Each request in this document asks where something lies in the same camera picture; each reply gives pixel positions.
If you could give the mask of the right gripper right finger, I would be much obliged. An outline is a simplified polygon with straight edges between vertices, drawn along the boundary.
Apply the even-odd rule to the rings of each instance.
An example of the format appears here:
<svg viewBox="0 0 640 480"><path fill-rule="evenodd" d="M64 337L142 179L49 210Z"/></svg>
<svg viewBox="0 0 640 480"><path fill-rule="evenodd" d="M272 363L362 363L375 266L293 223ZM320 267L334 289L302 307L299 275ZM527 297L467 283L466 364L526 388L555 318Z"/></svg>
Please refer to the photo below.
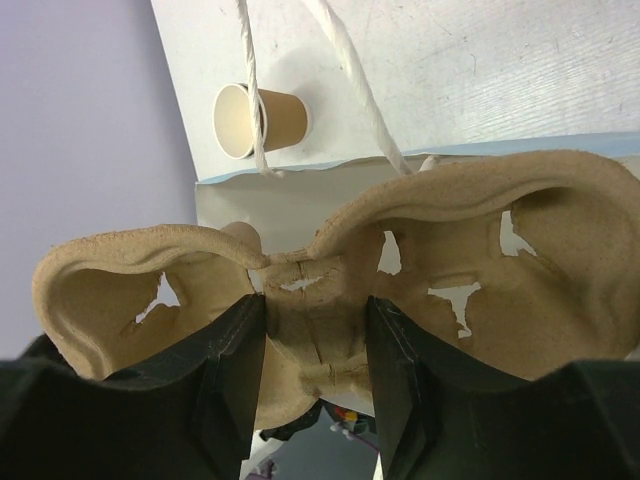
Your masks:
<svg viewBox="0 0 640 480"><path fill-rule="evenodd" d="M582 360L535 381L370 298L366 350L387 479L635 479L639 366Z"/></svg>

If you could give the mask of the light blue paper bag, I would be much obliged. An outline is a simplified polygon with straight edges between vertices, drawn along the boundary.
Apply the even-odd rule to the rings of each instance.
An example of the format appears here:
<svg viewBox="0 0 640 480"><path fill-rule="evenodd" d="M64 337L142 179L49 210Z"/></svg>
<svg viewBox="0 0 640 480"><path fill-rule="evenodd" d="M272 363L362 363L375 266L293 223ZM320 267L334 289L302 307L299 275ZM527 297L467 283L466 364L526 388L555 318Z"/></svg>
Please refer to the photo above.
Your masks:
<svg viewBox="0 0 640 480"><path fill-rule="evenodd" d="M390 135L343 23L309 10L334 45L397 175L341 207L312 242L267 254L254 227L209 229L219 306L266 298L259 427L321 396L370 400L365 303L391 300L422 330L517 378L639 343L639 181L576 149L475 157L413 172Z"/></svg>

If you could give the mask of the stacked brown paper cups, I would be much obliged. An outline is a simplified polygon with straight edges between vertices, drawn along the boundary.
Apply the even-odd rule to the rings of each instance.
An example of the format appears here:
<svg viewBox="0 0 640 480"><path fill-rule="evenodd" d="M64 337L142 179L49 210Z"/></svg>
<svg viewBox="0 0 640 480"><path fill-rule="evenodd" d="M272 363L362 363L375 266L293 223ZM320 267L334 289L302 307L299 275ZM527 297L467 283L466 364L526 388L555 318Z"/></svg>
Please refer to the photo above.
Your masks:
<svg viewBox="0 0 640 480"><path fill-rule="evenodd" d="M260 89L259 112L266 152L299 144L311 129L309 110L296 95ZM228 84L218 92L213 105L212 127L218 145L228 157L245 159L253 155L245 84Z"/></svg>

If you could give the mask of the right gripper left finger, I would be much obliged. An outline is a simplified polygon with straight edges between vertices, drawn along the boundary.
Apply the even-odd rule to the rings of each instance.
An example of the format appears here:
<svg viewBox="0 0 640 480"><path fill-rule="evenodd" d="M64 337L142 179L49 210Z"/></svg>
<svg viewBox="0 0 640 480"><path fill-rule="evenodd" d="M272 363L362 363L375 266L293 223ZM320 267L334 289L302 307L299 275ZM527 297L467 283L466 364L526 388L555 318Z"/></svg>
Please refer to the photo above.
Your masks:
<svg viewBox="0 0 640 480"><path fill-rule="evenodd" d="M236 479L250 455L265 299L109 375L75 373L47 336L1 364L5 479Z"/></svg>

